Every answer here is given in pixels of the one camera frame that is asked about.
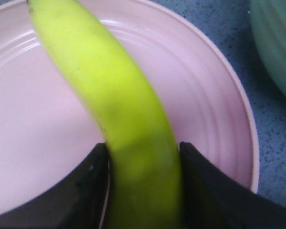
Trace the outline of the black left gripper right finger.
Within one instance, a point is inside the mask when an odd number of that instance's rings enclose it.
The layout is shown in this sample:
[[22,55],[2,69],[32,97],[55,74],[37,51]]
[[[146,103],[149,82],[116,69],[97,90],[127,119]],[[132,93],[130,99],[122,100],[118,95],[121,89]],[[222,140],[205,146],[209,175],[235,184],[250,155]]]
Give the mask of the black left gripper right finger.
[[189,229],[286,229],[286,208],[244,188],[181,142],[185,222]]

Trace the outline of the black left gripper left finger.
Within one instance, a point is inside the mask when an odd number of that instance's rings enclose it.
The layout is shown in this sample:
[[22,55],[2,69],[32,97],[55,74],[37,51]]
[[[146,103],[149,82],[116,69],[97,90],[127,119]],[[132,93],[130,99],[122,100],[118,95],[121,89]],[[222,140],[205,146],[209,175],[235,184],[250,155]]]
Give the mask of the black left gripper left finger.
[[109,184],[109,153],[98,143],[58,184],[1,214],[0,229],[102,229]]

